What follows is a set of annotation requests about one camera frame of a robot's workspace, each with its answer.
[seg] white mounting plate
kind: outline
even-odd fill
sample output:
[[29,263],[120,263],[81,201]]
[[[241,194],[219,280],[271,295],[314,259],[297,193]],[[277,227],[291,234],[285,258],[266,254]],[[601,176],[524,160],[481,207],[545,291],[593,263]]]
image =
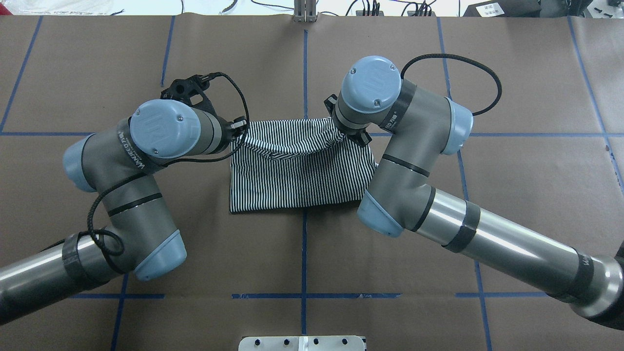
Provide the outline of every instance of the white mounting plate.
[[366,351],[366,339],[355,335],[245,337],[238,351]]

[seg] robotic arm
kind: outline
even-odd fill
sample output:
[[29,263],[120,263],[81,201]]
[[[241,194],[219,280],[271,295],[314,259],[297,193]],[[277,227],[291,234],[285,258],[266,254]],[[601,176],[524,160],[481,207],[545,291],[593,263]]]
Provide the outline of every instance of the robotic arm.
[[[228,123],[217,116],[203,91],[219,76],[237,89],[246,117]],[[192,105],[196,95],[203,100]],[[150,280],[180,265],[187,252],[152,174],[179,161],[228,157],[237,148],[218,159],[179,159],[221,152],[244,134],[248,117],[245,99],[227,75],[196,75],[174,81],[161,99],[142,104],[116,127],[70,146],[63,156],[67,175],[80,190],[100,193],[89,230],[0,269],[0,325],[132,270],[139,280]],[[111,225],[94,230],[100,201]]]
[[393,134],[358,209],[364,224],[391,237],[416,232],[624,330],[623,258],[589,256],[427,184],[438,155],[456,153],[470,136],[469,110],[403,79],[380,56],[356,62],[325,105],[361,146],[370,123]]

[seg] black cable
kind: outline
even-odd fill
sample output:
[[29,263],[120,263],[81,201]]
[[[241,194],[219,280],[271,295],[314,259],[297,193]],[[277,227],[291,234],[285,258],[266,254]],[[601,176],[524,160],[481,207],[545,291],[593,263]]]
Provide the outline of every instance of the black cable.
[[[119,256],[119,255],[124,253],[125,247],[124,247],[124,242],[122,242],[121,238],[119,236],[117,236],[117,234],[115,234],[113,232],[109,232],[108,230],[104,230],[104,229],[93,229],[93,216],[95,214],[95,210],[97,209],[97,206],[100,204],[100,202],[102,202],[102,199],[106,195],[108,195],[111,192],[113,192],[114,190],[116,190],[116,189],[118,189],[118,188],[128,184],[129,182],[132,182],[134,180],[137,180],[137,179],[145,177],[145,176],[146,176],[145,173],[137,173],[135,175],[132,175],[132,176],[130,176],[130,177],[120,181],[119,183],[113,185],[112,187],[109,187],[105,191],[101,192],[95,198],[95,201],[93,201],[93,204],[91,205],[91,209],[89,210],[89,214],[87,214],[87,232],[86,233],[91,237],[91,240],[93,240],[93,242],[95,242],[95,244],[105,254],[109,254],[111,256]],[[114,251],[114,250],[111,250],[110,248],[106,247],[106,244],[104,243],[104,241],[100,241],[100,239],[97,238],[96,234],[107,235],[107,236],[115,239],[115,241],[119,244],[120,249],[117,250],[117,251]]]
[[238,145],[236,145],[234,150],[232,150],[229,154],[227,154],[225,156],[221,156],[221,157],[218,157],[216,159],[175,159],[173,161],[169,161],[169,162],[163,164],[164,167],[168,167],[168,166],[170,166],[172,164],[176,164],[178,162],[200,162],[200,163],[204,163],[204,162],[222,161],[222,160],[225,160],[226,158],[232,156],[245,143],[245,138],[247,137],[247,131],[249,131],[249,128],[250,128],[250,121],[249,121],[249,109],[247,109],[247,101],[245,100],[245,96],[243,95],[243,92],[241,92],[240,88],[238,87],[238,85],[236,85],[236,83],[232,80],[232,78],[230,78],[230,76],[228,76],[227,74],[225,74],[223,72],[210,73],[210,74],[208,74],[208,76],[209,76],[208,81],[211,81],[211,80],[213,80],[214,78],[217,78],[217,77],[224,77],[225,79],[227,79],[230,82],[230,84],[234,87],[234,89],[236,89],[238,95],[240,96],[241,101],[243,102],[243,108],[245,108],[245,121],[247,122],[247,128],[245,128],[245,130],[243,131],[243,134],[240,137],[240,141],[239,141]]
[[407,3],[407,5],[405,5],[405,7],[403,8],[403,12],[401,12],[401,16],[403,16],[403,15],[405,14],[405,11],[407,10],[407,8],[408,8],[410,5],[412,5],[412,4],[413,4],[413,5],[416,5],[416,10],[418,11],[418,3],[413,2],[413,1],[410,1],[410,2],[408,2],[408,3]]
[[294,10],[294,7],[288,7],[288,6],[282,6],[282,5],[271,5],[271,4],[263,4],[262,2],[258,2],[256,0],[251,0],[254,4],[257,5],[262,5],[262,6],[271,6],[271,7],[281,7],[283,9],[287,9],[287,10]]
[[353,2],[351,3],[351,5],[349,5],[349,8],[347,9],[347,13],[346,13],[346,14],[344,14],[345,16],[349,16],[349,11],[351,10],[351,8],[353,7],[353,5],[355,5],[355,3],[356,3],[357,1],[358,1],[358,0],[353,0]]
[[228,12],[229,10],[233,9],[233,8],[234,8],[234,6],[236,6],[237,2],[238,2],[238,0],[233,0],[233,1],[232,1],[232,3],[231,3],[228,7],[226,7],[226,8],[225,8],[225,9],[223,9],[223,10],[221,10],[221,13],[223,14],[223,13],[226,13],[226,12]]
[[484,65],[483,63],[477,62],[475,60],[469,59],[468,57],[464,57],[464,56],[453,55],[453,54],[427,54],[427,55],[420,55],[418,57],[415,57],[415,58],[409,60],[409,62],[405,64],[405,66],[401,70],[401,79],[405,76],[405,72],[407,71],[409,66],[414,64],[414,62],[416,62],[416,61],[420,61],[420,60],[424,60],[424,59],[453,59],[453,60],[466,62],[468,64],[471,64],[471,65],[475,66],[475,67],[481,68],[486,73],[488,73],[490,76],[492,76],[492,78],[494,78],[494,82],[496,82],[496,89],[498,90],[498,92],[496,94],[496,99],[494,99],[494,102],[491,103],[490,106],[486,107],[485,109],[483,109],[481,111],[477,111],[477,112],[473,113],[472,114],[473,116],[478,116],[480,114],[486,113],[487,111],[491,110],[494,106],[496,106],[496,104],[499,102],[500,96],[502,95],[503,88],[502,88],[502,84],[500,83],[500,79],[496,75],[496,73],[491,68],[489,68],[486,65]]

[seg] striped shirt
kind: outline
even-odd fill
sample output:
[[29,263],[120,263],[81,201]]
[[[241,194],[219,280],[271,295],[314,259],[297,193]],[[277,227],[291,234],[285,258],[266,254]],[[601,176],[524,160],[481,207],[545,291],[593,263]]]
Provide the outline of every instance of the striped shirt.
[[323,118],[251,122],[231,167],[236,213],[361,200],[376,163]]

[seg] blue tape line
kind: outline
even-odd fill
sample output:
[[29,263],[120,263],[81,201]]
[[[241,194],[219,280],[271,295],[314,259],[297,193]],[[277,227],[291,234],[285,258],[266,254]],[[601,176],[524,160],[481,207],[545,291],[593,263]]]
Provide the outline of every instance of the blue tape line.
[[117,348],[117,337],[119,336],[119,327],[121,326],[121,316],[124,312],[125,290],[128,287],[128,274],[124,274],[124,282],[121,285],[121,293],[119,294],[119,305],[117,306],[117,318],[115,319],[115,329],[113,330],[113,339],[110,342],[110,351]]
[[119,299],[119,294],[75,294],[70,299]]
[[39,28],[41,28],[42,20],[43,20],[43,16],[39,16],[39,20],[37,21],[37,26],[35,27],[35,32],[32,34],[31,43],[30,45],[28,45],[28,50],[26,51],[26,55],[24,56],[24,61],[22,61],[22,67],[19,69],[19,73],[17,74],[17,79],[15,80],[15,85],[13,85],[13,91],[11,91],[9,102],[6,104],[6,109],[4,110],[2,121],[0,122],[0,132],[2,132],[2,130],[4,129],[6,120],[7,118],[9,118],[9,111],[11,110],[11,105],[13,104],[13,99],[15,98],[17,87],[19,87],[19,82],[22,80],[22,75],[24,74],[26,63],[28,63],[28,58],[31,56],[32,47],[35,45],[35,39],[37,39],[37,34],[39,33]]
[[464,192],[464,199],[470,201],[468,196],[468,185],[466,183],[466,171],[464,170],[464,159],[462,158],[462,151],[457,151],[457,162],[459,163],[459,177],[462,179],[462,190]]
[[162,61],[162,77],[160,78],[160,87],[165,86],[165,73],[167,72],[167,61],[169,60],[169,49],[171,48],[171,37],[173,36],[174,24],[175,16],[171,16],[171,24],[169,25],[169,37],[167,38],[167,48],[165,49],[165,59]]
[[[70,299],[119,299],[120,294],[75,294]],[[125,300],[162,300],[165,294],[126,294]]]
[[401,293],[391,292],[385,294],[308,294],[308,299],[396,299]]
[[232,294],[233,299],[300,299],[301,294]]
[[620,191],[622,192],[622,195],[624,195],[624,182],[622,182],[622,174],[620,173],[620,167],[618,166],[618,162],[615,160],[615,156],[613,155],[613,148],[611,147],[611,142],[609,141],[609,138],[607,136],[605,123],[602,119],[602,115],[600,114],[598,103],[596,103],[596,97],[593,93],[592,85],[589,83],[589,78],[587,77],[587,71],[585,70],[585,64],[583,63],[583,59],[581,58],[581,53],[578,50],[577,36],[574,33],[574,27],[572,26],[572,17],[570,16],[568,16],[568,26],[570,27],[570,34],[572,35],[572,43],[574,44],[574,51],[577,55],[578,64],[580,65],[581,72],[583,73],[583,79],[585,80],[585,85],[587,86],[587,90],[589,91],[589,96],[592,98],[592,105],[593,105],[594,111],[596,112],[596,117],[598,118],[598,124],[600,124],[600,130],[602,131],[603,136],[605,138],[605,144],[609,148],[611,164],[613,165],[615,176],[618,179],[618,185],[620,186]]
[[308,334],[308,209],[303,209],[303,234],[301,236],[301,334]]
[[308,119],[308,30],[303,30],[303,119]]
[[[399,292],[388,292],[380,294],[362,293],[307,293],[306,300],[309,299],[396,299],[402,294]],[[301,299],[302,294],[232,294],[232,299]]]
[[59,137],[59,136],[89,136],[91,132],[0,132],[0,136],[16,137]]
[[[548,297],[545,292],[484,292],[484,297]],[[455,294],[458,299],[475,299],[480,297],[478,292],[458,292]]]
[[474,272],[477,276],[477,287],[479,288],[479,303],[481,304],[481,319],[485,331],[485,344],[487,351],[492,351],[492,338],[490,337],[490,323],[487,320],[487,309],[485,307],[485,293],[483,293],[483,281],[481,280],[481,268],[479,262],[474,261]]
[[[444,50],[444,38],[442,36],[442,22],[440,21],[440,17],[437,17],[437,35],[440,39],[440,52],[445,54]],[[449,66],[446,63],[446,59],[442,59],[442,65],[444,66],[444,78],[446,80],[446,94],[449,96],[449,99],[453,100],[451,96],[451,79],[449,76]]]
[[[442,35],[442,22],[440,17],[437,17],[437,32],[440,37],[440,50],[443,54],[445,54],[444,50],[444,38]],[[449,69],[446,64],[446,59],[442,60],[444,64],[444,77],[446,78],[446,91],[449,96],[449,99],[453,100],[451,96],[451,79],[449,77]],[[470,201],[470,197],[468,196],[468,186],[466,184],[466,173],[464,172],[464,160],[462,159],[462,152],[457,151],[457,161],[459,163],[459,174],[462,179],[462,190],[464,191],[464,198],[466,201]],[[477,277],[477,287],[479,288],[479,302],[481,304],[481,319],[483,321],[483,330],[485,332],[485,344],[487,346],[487,351],[492,351],[492,339],[490,338],[490,325],[487,320],[487,309],[485,308],[485,295],[483,293],[483,281],[481,281],[481,268],[479,267],[479,263],[474,261],[474,271]]]

